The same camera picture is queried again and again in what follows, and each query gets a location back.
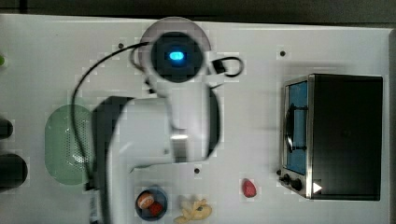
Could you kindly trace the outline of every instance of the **blue bowl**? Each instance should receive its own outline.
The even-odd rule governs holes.
[[[154,202],[160,203],[163,206],[163,210],[156,217],[152,216],[148,209],[141,209],[137,205],[137,199],[140,197],[140,195],[142,195],[145,192],[151,193],[152,196],[154,197]],[[137,196],[136,201],[134,203],[134,208],[136,209],[136,213],[143,220],[146,220],[146,221],[157,221],[157,220],[161,219],[163,217],[163,215],[165,215],[166,210],[168,209],[168,199],[166,197],[165,191],[163,191],[163,189],[161,189],[160,187],[155,187],[155,186],[145,189],[144,191],[142,191],[139,194],[139,196]]]

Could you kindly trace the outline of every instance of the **white table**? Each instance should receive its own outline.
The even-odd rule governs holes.
[[[47,118],[67,104],[87,68],[119,43],[137,43],[153,21],[0,15],[0,115],[15,133],[0,142],[28,163],[18,189],[0,194],[0,222],[88,223],[89,193],[56,182],[44,163]],[[246,72],[217,90],[223,106],[222,142],[208,161],[151,166],[136,171],[141,187],[158,184],[171,199],[162,223],[180,216],[179,196],[199,195],[213,214],[195,223],[388,223],[389,61],[388,29],[198,22],[217,52],[240,53]],[[285,50],[285,57],[279,52]],[[93,109],[109,95],[147,97],[142,76],[121,54],[96,69],[83,86]],[[307,201],[277,183],[280,87],[285,80],[317,73],[376,75],[385,80],[380,202]],[[195,175],[194,167],[201,173]],[[259,195],[245,200],[243,178]]]

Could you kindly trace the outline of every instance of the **toaster oven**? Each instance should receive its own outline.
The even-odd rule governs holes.
[[[288,81],[280,183],[307,199],[379,201],[382,96],[382,77]]]

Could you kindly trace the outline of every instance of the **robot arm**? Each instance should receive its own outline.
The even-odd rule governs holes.
[[[109,97],[92,113],[101,223],[127,223],[136,167],[203,161],[219,141],[219,104],[208,75],[225,70],[213,68],[203,30],[166,18],[148,28],[141,42],[140,65],[159,98]]]

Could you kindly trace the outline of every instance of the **green plate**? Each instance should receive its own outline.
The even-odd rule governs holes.
[[[70,110],[71,105],[61,106],[47,120],[45,161],[49,174],[58,182],[78,185],[87,182],[84,162],[92,166],[91,113],[76,105],[77,132],[86,156],[83,158],[72,132]]]

